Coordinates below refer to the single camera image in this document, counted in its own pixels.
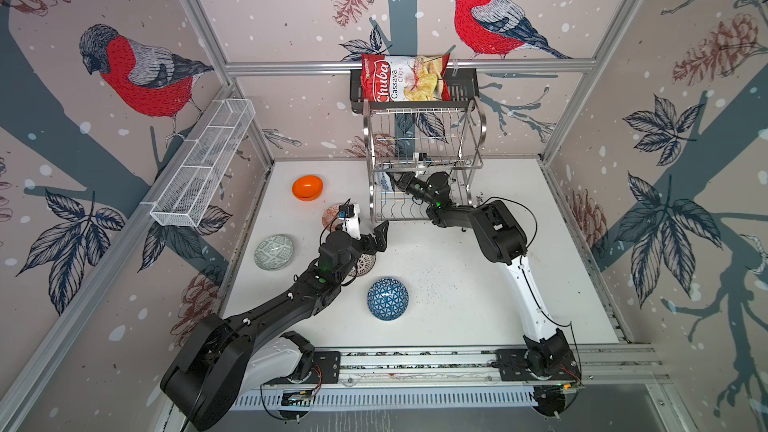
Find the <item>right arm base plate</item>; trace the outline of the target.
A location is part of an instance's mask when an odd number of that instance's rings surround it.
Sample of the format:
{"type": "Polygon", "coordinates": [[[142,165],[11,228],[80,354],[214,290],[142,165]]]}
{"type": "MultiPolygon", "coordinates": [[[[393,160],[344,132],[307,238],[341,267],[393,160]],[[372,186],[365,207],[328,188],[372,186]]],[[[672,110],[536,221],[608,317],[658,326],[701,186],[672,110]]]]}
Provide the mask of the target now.
{"type": "Polygon", "coordinates": [[[503,382],[575,382],[581,379],[579,363],[572,352],[567,352],[562,360],[549,365],[526,348],[501,348],[494,354],[493,365],[503,382]]]}

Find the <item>stainless steel dish rack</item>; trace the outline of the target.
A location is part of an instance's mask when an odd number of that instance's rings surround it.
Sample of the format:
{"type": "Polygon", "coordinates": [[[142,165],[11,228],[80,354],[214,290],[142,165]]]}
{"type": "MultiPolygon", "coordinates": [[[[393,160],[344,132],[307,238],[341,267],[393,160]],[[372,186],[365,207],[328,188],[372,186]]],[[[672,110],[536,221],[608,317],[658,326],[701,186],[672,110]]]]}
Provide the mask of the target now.
{"type": "Polygon", "coordinates": [[[376,173],[414,172],[426,180],[450,175],[451,199],[477,204],[471,192],[483,167],[487,120],[477,96],[468,101],[363,101],[363,133],[369,179],[369,211],[376,222],[427,221],[425,206],[399,191],[383,193],[376,173]]]}

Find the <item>green patterned ceramic bowl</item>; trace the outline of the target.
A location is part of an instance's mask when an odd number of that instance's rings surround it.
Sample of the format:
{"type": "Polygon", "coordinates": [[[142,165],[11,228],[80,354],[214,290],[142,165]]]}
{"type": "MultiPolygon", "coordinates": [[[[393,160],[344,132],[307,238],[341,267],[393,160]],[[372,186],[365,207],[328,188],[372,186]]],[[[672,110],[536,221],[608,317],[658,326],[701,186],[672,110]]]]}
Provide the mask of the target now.
{"type": "Polygon", "coordinates": [[[262,270],[275,271],[286,267],[294,255],[293,240],[283,234],[271,235],[254,250],[254,262],[262,270]]]}

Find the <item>aluminium mounting rail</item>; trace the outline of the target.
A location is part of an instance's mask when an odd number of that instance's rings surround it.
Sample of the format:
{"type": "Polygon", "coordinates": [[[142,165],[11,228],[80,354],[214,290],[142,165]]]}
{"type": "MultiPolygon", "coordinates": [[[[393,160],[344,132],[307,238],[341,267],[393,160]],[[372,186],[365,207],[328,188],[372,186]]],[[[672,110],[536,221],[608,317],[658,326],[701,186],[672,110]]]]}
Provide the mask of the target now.
{"type": "Polygon", "coordinates": [[[296,372],[255,371],[269,385],[303,387],[459,387],[669,384],[671,378],[648,344],[586,344],[548,378],[526,367],[520,346],[318,348],[302,377],[296,372]]]}

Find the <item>red patterned ceramic bowl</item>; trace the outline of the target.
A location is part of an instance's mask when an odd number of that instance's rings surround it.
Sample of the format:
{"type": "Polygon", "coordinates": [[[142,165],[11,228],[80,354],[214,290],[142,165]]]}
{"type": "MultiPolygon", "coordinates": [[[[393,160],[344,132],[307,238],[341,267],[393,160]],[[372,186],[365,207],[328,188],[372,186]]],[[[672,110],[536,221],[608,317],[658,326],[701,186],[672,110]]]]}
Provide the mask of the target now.
{"type": "Polygon", "coordinates": [[[322,226],[330,231],[335,230],[342,222],[343,219],[339,212],[340,204],[335,204],[328,207],[322,215],[322,226]]]}

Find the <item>white brown patterned bowl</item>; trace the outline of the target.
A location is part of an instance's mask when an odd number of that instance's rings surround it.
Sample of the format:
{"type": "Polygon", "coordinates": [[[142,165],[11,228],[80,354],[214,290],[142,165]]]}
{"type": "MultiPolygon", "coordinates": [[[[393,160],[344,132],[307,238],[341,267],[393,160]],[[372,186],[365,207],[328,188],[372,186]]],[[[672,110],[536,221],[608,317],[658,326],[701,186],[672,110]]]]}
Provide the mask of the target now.
{"type": "Polygon", "coordinates": [[[349,273],[350,277],[360,277],[369,273],[376,263],[376,256],[372,254],[362,254],[349,273]]]}

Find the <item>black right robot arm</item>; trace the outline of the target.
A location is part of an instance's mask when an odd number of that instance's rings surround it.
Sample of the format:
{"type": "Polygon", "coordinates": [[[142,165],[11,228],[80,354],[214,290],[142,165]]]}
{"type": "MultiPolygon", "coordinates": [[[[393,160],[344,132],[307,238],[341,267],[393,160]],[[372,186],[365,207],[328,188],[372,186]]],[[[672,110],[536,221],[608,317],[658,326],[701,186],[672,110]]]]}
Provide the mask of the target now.
{"type": "Polygon", "coordinates": [[[483,256],[499,265],[510,283],[526,346],[524,360],[530,373],[541,380],[558,372],[580,381],[578,352],[571,349],[564,325],[551,318],[533,278],[528,257],[529,240],[501,198],[481,205],[458,205],[451,199],[450,177],[437,172],[422,180],[413,172],[390,173],[399,191],[427,205],[426,215],[440,228],[473,231],[483,256]]]}

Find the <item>blue geometric upturned bowl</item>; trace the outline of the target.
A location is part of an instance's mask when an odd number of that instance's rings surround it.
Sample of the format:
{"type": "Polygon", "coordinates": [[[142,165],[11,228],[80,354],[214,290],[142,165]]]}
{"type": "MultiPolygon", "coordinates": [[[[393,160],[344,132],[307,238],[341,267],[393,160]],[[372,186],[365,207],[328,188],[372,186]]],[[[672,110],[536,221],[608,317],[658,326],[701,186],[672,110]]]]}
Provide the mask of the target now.
{"type": "Polygon", "coordinates": [[[381,278],[373,283],[367,293],[367,306],[370,313],[381,321],[393,321],[400,318],[409,305],[409,292],[399,280],[391,277],[381,278]]]}

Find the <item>black wall basket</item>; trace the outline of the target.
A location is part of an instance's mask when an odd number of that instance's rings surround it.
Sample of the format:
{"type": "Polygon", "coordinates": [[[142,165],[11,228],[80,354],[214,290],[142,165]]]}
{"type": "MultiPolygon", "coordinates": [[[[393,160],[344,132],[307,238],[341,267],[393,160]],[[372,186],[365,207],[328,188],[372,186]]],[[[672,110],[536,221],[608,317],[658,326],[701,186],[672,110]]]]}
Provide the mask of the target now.
{"type": "MultiPolygon", "coordinates": [[[[444,77],[444,82],[444,90],[449,93],[453,101],[468,101],[479,95],[475,69],[459,69],[456,73],[449,70],[444,77]]],[[[353,113],[363,113],[363,98],[361,70],[352,70],[349,99],[353,113]]]]}

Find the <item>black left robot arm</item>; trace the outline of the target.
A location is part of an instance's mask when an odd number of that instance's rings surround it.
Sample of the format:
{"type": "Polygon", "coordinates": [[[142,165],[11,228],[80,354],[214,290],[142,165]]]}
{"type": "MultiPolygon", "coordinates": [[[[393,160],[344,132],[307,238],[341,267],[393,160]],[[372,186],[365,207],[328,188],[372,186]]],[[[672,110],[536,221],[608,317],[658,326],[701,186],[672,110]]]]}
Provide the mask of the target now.
{"type": "Polygon", "coordinates": [[[293,371],[285,367],[253,367],[254,354],[274,341],[300,356],[308,354],[310,344],[288,329],[327,308],[362,255],[384,252],[388,230],[385,221],[359,238],[334,231],[285,292],[239,315],[224,319],[213,313],[202,319],[163,376],[161,390],[190,424],[206,431],[229,412],[246,378],[263,384],[289,376],[293,371]]]}

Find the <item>orange plastic bowl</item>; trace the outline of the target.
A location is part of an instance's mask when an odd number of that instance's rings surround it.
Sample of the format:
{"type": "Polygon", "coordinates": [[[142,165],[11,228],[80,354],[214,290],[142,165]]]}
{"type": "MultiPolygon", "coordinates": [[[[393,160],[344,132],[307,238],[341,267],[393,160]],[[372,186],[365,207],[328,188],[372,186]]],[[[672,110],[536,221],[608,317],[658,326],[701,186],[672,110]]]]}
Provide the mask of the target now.
{"type": "Polygon", "coordinates": [[[292,185],[291,191],[300,201],[313,201],[320,197],[324,189],[323,180],[316,175],[305,175],[298,178],[292,185]]]}

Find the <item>red cassava chips bag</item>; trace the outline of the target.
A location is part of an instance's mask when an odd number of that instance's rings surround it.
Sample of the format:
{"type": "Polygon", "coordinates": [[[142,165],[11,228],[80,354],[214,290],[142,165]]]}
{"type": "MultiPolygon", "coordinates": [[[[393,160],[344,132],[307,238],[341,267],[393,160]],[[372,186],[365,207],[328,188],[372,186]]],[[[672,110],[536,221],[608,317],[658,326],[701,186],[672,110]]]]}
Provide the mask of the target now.
{"type": "Polygon", "coordinates": [[[375,103],[448,101],[445,84],[450,55],[362,55],[362,98],[375,103]]]}

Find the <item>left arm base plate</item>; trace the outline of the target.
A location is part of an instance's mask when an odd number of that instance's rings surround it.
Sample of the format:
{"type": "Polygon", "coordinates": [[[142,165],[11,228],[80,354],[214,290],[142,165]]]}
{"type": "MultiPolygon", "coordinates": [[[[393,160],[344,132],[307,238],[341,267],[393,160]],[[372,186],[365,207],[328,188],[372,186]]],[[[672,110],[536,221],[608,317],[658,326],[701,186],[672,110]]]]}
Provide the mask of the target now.
{"type": "Polygon", "coordinates": [[[337,384],[341,365],[339,351],[315,351],[304,354],[287,376],[276,377],[267,385],[328,385],[337,384]]]}

